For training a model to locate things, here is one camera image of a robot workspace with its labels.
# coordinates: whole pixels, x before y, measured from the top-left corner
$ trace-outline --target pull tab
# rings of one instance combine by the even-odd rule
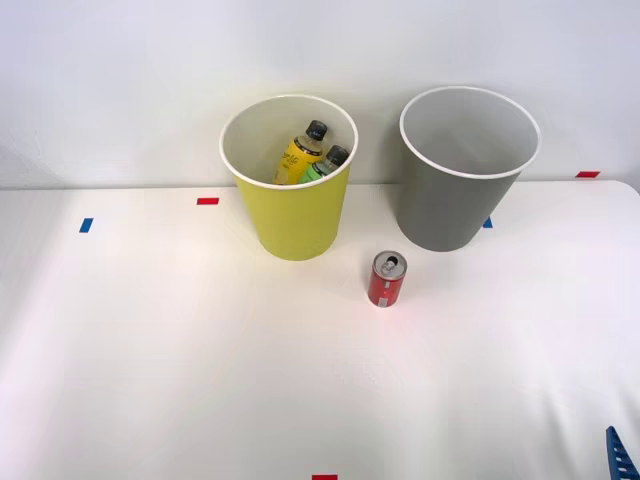
[[[384,275],[389,275],[391,273],[391,271],[396,268],[396,265],[398,265],[398,259],[394,256],[391,256],[389,258],[387,258],[387,261],[384,262],[384,264],[382,265],[382,267],[380,267],[380,270],[382,270],[382,273]]]

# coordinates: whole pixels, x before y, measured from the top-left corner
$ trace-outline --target trash bin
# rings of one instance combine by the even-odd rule
[[[304,133],[311,120],[329,127],[323,141],[325,152],[336,144],[351,152],[349,158],[316,182],[272,184],[287,145]],[[349,114],[334,103],[308,95],[269,98],[227,123],[220,137],[220,153],[268,252],[285,260],[307,260],[331,246],[357,147],[358,130]]]
[[[398,225],[413,243],[438,252],[471,241],[540,146],[540,129],[522,106],[473,87],[418,95],[402,111],[400,133]]]

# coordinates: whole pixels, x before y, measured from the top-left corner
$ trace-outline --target bottle label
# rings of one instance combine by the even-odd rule
[[[322,173],[322,171],[320,171],[318,166],[314,163],[312,165],[309,165],[309,167],[305,170],[302,177],[300,177],[300,180],[298,181],[298,183],[314,182],[316,180],[321,179],[324,176],[325,175]]]
[[[295,138],[287,147],[280,166],[276,173],[274,183],[277,185],[295,185],[305,170],[319,159],[322,152],[311,151]]]

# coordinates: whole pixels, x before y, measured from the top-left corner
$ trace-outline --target gray bin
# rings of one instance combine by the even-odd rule
[[[473,87],[443,87],[400,116],[406,145],[398,224],[416,245],[465,246],[540,147],[540,129],[513,100]]]

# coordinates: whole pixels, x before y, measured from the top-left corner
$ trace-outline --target yellow bottle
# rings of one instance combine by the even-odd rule
[[[273,179],[276,185],[295,185],[309,165],[322,159],[322,139],[327,126],[313,120],[305,133],[294,138],[284,152]]]

